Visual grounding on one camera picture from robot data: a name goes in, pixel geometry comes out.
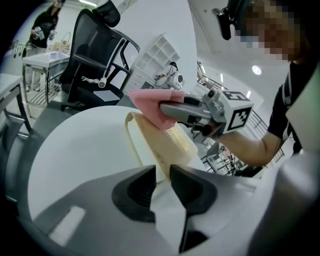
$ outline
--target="human arm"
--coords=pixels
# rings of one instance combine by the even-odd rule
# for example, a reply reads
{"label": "human arm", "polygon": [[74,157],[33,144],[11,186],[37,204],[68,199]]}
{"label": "human arm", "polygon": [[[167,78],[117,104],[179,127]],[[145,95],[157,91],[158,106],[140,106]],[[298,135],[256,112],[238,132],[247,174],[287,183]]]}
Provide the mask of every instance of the human arm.
{"label": "human arm", "polygon": [[230,152],[249,166],[267,165],[283,144],[282,139],[270,132],[260,140],[253,140],[236,131],[215,141],[225,145]]}
{"label": "human arm", "polygon": [[227,133],[216,139],[225,145],[235,156],[250,166],[264,166],[277,154],[289,136],[287,107],[282,99],[282,87],[279,88],[273,103],[269,127],[262,139],[252,140],[239,132]]}

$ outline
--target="black shirt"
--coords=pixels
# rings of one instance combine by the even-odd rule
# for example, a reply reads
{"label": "black shirt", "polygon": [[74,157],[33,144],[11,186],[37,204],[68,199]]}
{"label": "black shirt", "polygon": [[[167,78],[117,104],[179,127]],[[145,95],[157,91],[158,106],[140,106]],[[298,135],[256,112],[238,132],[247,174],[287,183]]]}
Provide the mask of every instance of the black shirt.
{"label": "black shirt", "polygon": [[[291,104],[295,102],[300,93],[305,88],[313,72],[315,71],[316,65],[319,59],[314,57],[304,64],[290,64],[290,75],[291,75]],[[294,139],[293,153],[298,153],[302,147],[300,141],[293,130],[293,127],[288,122],[286,112],[287,106],[284,104],[282,95],[282,86],[280,86],[273,103],[272,115],[270,118],[270,124],[268,132],[277,136],[278,138],[285,141],[292,133]]]}
{"label": "black shirt", "polygon": [[40,48],[47,48],[47,40],[50,35],[50,31],[54,30],[58,23],[58,16],[51,16],[48,11],[44,11],[41,13],[34,21],[32,29],[34,30],[36,27],[40,27],[44,34],[44,39],[34,39],[34,35],[31,34],[29,41],[31,44],[38,46]]}

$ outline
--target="white wall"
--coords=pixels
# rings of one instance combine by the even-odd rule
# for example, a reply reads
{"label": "white wall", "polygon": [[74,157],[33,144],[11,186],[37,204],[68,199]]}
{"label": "white wall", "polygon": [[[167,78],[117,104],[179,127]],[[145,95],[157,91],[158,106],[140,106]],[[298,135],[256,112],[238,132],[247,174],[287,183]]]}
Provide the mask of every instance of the white wall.
{"label": "white wall", "polygon": [[[22,24],[18,32],[16,33],[13,41],[19,40],[20,44],[25,44],[30,37],[31,28],[38,17],[42,12],[47,10],[50,5],[48,3],[41,4],[34,12],[25,20]],[[71,4],[65,4],[60,13],[59,13],[59,20],[56,25],[55,31],[57,34],[55,35],[53,41],[48,41],[48,44],[53,44],[55,42],[60,42],[63,36],[67,32],[71,32],[70,43],[72,42],[72,36],[76,24],[77,17],[81,11],[81,7],[72,6]]]}
{"label": "white wall", "polygon": [[[116,6],[121,2],[113,1]],[[132,38],[142,51],[156,36],[166,33],[180,56],[177,65],[185,79],[183,90],[189,92],[196,86],[196,36],[187,0],[138,0],[121,15],[115,29]]]}

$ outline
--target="person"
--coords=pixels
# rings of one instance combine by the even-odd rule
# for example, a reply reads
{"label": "person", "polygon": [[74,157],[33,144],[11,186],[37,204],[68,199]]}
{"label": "person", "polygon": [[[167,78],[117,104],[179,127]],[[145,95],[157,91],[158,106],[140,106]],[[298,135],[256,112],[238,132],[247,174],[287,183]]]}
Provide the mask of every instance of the person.
{"label": "person", "polygon": [[162,87],[163,89],[170,89],[170,86],[167,84],[167,80],[170,76],[173,76],[178,71],[177,63],[174,61],[170,62],[170,64],[159,74],[156,76],[156,87]]}
{"label": "person", "polygon": [[[297,154],[302,149],[286,112],[311,78],[319,62],[319,53],[311,46],[305,24],[297,22],[302,21],[297,9],[288,11],[289,2],[250,0],[240,18],[240,29],[245,30],[246,36],[256,37],[259,45],[262,44],[271,54],[281,55],[282,59],[290,62],[287,78],[275,96],[269,127],[263,138],[251,140],[239,132],[232,132],[215,139],[249,166],[267,165],[291,133],[295,141],[293,153]],[[283,99],[283,90],[288,86],[291,87],[289,104]]]}
{"label": "person", "polygon": [[[58,23],[58,15],[65,0],[55,0],[54,3],[44,12],[42,12],[34,21],[31,28],[31,35],[26,44],[26,57],[42,54],[46,52],[47,40],[53,39],[55,29]],[[31,67],[25,69],[25,89],[28,92],[30,88],[36,92],[40,91],[39,72],[34,73],[34,81],[32,84],[33,70]]]}

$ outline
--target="black office chair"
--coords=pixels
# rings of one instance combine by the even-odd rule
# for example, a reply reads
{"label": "black office chair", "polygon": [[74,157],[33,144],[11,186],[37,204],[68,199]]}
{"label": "black office chair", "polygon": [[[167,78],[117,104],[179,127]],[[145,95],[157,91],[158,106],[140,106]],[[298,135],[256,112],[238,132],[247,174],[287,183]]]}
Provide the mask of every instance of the black office chair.
{"label": "black office chair", "polygon": [[[139,46],[129,37],[112,30],[120,21],[120,14],[111,1],[90,11],[83,9],[76,20],[71,45],[70,60],[60,77],[62,91],[68,94],[68,103],[80,102],[84,106],[61,105],[61,110],[71,107],[85,110],[100,106],[116,105],[119,100],[107,101],[94,94],[94,91],[111,91],[121,99],[123,92],[111,84],[119,72],[126,76],[130,67],[124,56],[124,50],[131,43],[139,52]],[[122,66],[114,63],[120,54]],[[100,79],[106,77],[105,87],[82,81],[82,77]]]}

